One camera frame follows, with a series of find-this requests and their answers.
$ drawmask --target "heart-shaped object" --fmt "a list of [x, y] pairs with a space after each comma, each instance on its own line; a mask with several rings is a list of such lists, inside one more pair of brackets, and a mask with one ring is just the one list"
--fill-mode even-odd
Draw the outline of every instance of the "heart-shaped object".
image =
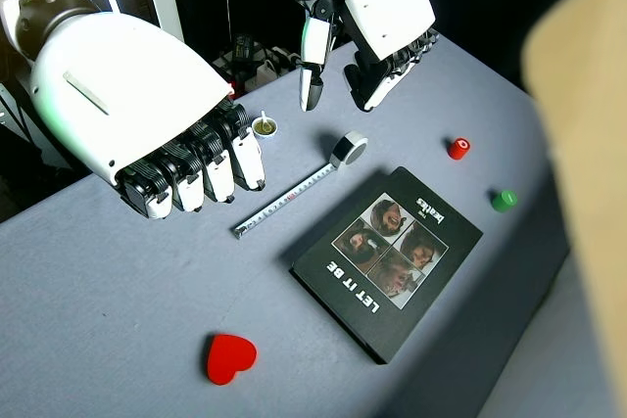
[[235, 335], [216, 335], [207, 358], [207, 376], [218, 386], [225, 386], [235, 374], [253, 367], [257, 359], [255, 345]]

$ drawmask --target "red cylinder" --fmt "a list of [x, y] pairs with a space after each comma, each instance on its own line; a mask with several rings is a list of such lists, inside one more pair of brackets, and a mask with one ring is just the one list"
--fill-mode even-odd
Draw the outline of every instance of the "red cylinder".
[[458, 137], [449, 147], [449, 157], [458, 161], [463, 158], [469, 150], [470, 143], [463, 137]]

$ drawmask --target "gray table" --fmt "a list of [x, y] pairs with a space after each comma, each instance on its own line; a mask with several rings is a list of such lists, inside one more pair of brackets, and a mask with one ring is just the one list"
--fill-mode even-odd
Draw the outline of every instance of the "gray table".
[[[567, 251], [546, 143], [529, 98], [442, 39], [373, 113], [335, 52], [314, 112], [298, 75], [241, 100], [279, 132], [267, 186], [148, 221], [91, 176], [0, 225], [0, 416], [474, 416]], [[238, 241], [229, 228], [325, 163], [351, 129], [362, 158]], [[444, 139], [471, 152], [447, 157]], [[377, 178], [403, 165], [484, 232], [387, 366], [375, 365], [291, 277], [295, 256]], [[491, 189], [520, 204], [492, 210]], [[258, 347], [251, 371], [209, 383], [217, 332]]]

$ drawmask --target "photo grid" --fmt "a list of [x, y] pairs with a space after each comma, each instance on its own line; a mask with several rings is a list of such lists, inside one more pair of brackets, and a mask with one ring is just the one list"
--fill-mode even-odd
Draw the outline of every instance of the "photo grid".
[[449, 248], [386, 193], [332, 245], [398, 308]]

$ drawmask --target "album cover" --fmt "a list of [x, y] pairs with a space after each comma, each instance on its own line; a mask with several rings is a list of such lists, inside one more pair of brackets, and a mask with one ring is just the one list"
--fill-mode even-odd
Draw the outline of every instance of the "album cover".
[[403, 167], [291, 268], [379, 363], [388, 363], [481, 238]]

